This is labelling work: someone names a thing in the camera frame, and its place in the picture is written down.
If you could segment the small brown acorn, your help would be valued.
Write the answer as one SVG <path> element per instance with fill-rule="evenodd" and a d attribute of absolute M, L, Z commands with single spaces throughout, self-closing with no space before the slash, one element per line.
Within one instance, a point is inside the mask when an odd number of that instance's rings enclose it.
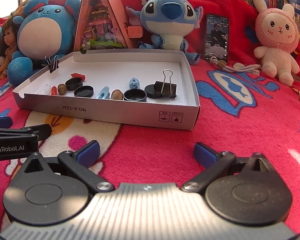
<path fill-rule="evenodd" d="M 57 87 L 57 91 L 59 95 L 64 95 L 67 91 L 67 87 L 64 83 L 60 83 Z"/>

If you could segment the shallow black lid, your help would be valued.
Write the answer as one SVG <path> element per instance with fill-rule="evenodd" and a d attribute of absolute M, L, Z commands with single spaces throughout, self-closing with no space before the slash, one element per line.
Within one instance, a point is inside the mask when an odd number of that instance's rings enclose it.
<path fill-rule="evenodd" d="M 84 85 L 84 86 L 78 87 L 74 91 L 75 97 L 90 98 L 93 96 L 93 94 L 94 94 L 94 88 L 89 85 Z"/>

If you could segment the black round cap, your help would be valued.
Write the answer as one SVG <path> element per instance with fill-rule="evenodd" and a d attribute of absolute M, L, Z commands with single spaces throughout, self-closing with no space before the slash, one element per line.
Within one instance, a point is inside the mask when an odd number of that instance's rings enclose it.
<path fill-rule="evenodd" d="M 161 93 L 157 93 L 154 89 L 154 84 L 150 84 L 150 85 L 147 85 L 145 88 L 144 88 L 146 94 L 147 94 L 147 97 L 148 98 L 151 98 L 151 99 L 159 99 L 159 98 L 162 98 L 163 95 Z"/>
<path fill-rule="evenodd" d="M 73 77 L 65 82 L 68 91 L 74 91 L 83 86 L 83 81 L 80 77 Z"/>
<path fill-rule="evenodd" d="M 126 101 L 146 102 L 147 93 L 142 89 L 133 88 L 125 91 L 123 98 Z"/>

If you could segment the large brown acorn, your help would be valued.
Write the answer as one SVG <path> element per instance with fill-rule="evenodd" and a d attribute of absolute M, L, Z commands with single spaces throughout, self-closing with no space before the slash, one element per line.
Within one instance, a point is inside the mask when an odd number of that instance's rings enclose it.
<path fill-rule="evenodd" d="M 123 96 L 123 93 L 121 92 L 121 90 L 116 89 L 116 90 L 112 91 L 110 98 L 111 98 L 111 100 L 123 100 L 124 96 Z"/>

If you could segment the red cone piece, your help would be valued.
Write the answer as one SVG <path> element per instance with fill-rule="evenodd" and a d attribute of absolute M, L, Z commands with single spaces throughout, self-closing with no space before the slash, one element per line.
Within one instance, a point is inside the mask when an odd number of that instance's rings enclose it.
<path fill-rule="evenodd" d="M 51 87 L 51 95 L 57 95 L 57 87 L 56 86 Z"/>
<path fill-rule="evenodd" d="M 85 81 L 85 75 L 79 73 L 71 73 L 72 78 L 80 78 L 82 82 Z"/>

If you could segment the large black binder clip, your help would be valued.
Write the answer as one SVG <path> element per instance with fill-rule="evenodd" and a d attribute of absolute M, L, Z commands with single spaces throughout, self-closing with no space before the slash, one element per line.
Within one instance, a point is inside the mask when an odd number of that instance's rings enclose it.
<path fill-rule="evenodd" d="M 163 81 L 156 81 L 154 84 L 155 98 L 176 98 L 177 85 L 172 83 L 173 72 L 169 69 L 165 69 L 162 73 L 164 75 Z"/>

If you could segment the light blue plastic clip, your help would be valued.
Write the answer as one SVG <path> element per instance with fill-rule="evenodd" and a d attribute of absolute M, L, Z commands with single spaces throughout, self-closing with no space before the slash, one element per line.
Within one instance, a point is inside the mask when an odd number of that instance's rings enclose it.
<path fill-rule="evenodd" d="M 109 92 L 109 87 L 108 86 L 104 86 L 99 93 L 97 94 L 97 96 L 95 97 L 96 99 L 109 99 L 110 97 L 110 92 Z"/>

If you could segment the red cartoon blanket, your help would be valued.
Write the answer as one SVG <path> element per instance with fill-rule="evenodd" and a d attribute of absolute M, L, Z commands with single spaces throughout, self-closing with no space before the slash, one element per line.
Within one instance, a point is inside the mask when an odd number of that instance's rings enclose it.
<path fill-rule="evenodd" d="M 147 0 L 121 0 L 140 10 Z M 204 13 L 229 19 L 229 65 L 253 64 L 253 44 L 244 33 L 254 28 L 257 11 L 245 0 L 188 0 Z M 48 123 L 52 134 L 40 143 L 40 152 L 55 155 L 77 150 L 91 140 L 101 146 L 101 157 L 90 169 L 113 184 L 183 181 L 202 171 L 193 157 L 201 141 L 216 151 L 249 157 L 262 152 L 273 163 L 293 194 L 287 224 L 300 232 L 300 82 L 293 87 L 263 74 L 224 73 L 205 61 L 192 66 L 199 92 L 200 114 L 191 131 L 119 125 L 30 112 L 19 109 L 13 87 L 0 80 L 0 117 L 9 116 L 13 128 Z M 0 231 L 8 224 L 3 193 L 24 159 L 0 161 Z"/>

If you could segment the black binder clip on box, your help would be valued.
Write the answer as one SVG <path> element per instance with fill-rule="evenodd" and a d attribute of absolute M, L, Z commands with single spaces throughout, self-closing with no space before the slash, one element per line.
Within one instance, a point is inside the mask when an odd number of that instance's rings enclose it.
<path fill-rule="evenodd" d="M 54 72 L 59 67 L 59 56 L 55 55 L 53 59 L 50 59 L 49 56 L 45 56 L 47 66 L 49 67 L 50 73 Z"/>

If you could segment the brown haired baby doll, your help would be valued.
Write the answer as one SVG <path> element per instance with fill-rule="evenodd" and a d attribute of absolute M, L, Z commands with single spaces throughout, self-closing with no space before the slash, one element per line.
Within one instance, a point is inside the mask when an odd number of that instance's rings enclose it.
<path fill-rule="evenodd" d="M 18 51 L 17 34 L 19 25 L 13 22 L 13 16 L 10 17 L 2 26 L 0 42 L 2 56 L 5 58 L 0 66 L 0 80 L 7 76 L 7 67 L 12 61 L 12 54 Z"/>

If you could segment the white cardboard box tray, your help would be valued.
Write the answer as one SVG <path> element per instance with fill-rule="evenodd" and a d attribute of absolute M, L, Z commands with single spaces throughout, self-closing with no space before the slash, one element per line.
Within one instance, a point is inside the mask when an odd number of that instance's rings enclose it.
<path fill-rule="evenodd" d="M 129 89 L 136 77 L 140 88 L 163 81 L 163 70 L 173 72 L 172 83 L 177 85 L 176 98 L 147 98 L 146 102 L 96 99 L 99 91 Z M 94 88 L 90 98 L 75 97 L 73 91 L 64 95 L 38 95 L 45 84 L 51 87 L 65 83 L 71 73 L 85 75 L 84 85 Z M 85 54 L 73 52 L 63 57 L 52 73 L 43 68 L 13 90 L 20 108 L 118 124 L 160 128 L 194 128 L 200 110 L 198 92 L 190 65 L 181 51 L 155 49 L 92 50 Z"/>

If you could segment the blue round mouse plush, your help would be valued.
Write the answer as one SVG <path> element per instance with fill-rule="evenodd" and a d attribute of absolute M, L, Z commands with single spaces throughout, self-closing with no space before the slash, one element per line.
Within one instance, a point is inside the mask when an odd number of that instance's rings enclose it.
<path fill-rule="evenodd" d="M 60 59 L 72 48 L 81 0 L 65 0 L 64 5 L 49 0 L 28 0 L 24 16 L 14 16 L 18 51 L 7 67 L 10 84 L 18 86 L 31 77 L 48 59 Z"/>

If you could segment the black smartphone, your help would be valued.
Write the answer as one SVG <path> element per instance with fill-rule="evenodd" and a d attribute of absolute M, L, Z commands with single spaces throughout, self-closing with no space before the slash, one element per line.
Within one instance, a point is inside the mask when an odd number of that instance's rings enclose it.
<path fill-rule="evenodd" d="M 227 61 L 229 50 L 229 20 L 226 17 L 208 14 L 206 17 L 204 59 L 211 57 Z"/>

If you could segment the pink triangular diorama house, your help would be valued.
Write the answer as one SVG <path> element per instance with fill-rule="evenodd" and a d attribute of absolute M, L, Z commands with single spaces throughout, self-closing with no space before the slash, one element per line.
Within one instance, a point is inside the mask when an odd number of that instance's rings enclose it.
<path fill-rule="evenodd" d="M 82 0 L 74 50 L 136 48 L 142 27 L 129 24 L 121 0 Z"/>

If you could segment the blue Stitch plush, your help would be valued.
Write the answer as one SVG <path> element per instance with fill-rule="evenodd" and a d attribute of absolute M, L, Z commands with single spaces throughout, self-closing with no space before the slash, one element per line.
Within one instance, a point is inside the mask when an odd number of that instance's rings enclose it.
<path fill-rule="evenodd" d="M 190 65 L 199 62 L 200 54 L 188 52 L 185 36 L 200 27 L 204 9 L 194 7 L 187 0 L 148 0 L 142 10 L 127 6 L 126 12 L 136 16 L 150 33 L 151 44 L 139 42 L 140 49 L 166 49 L 182 51 Z"/>

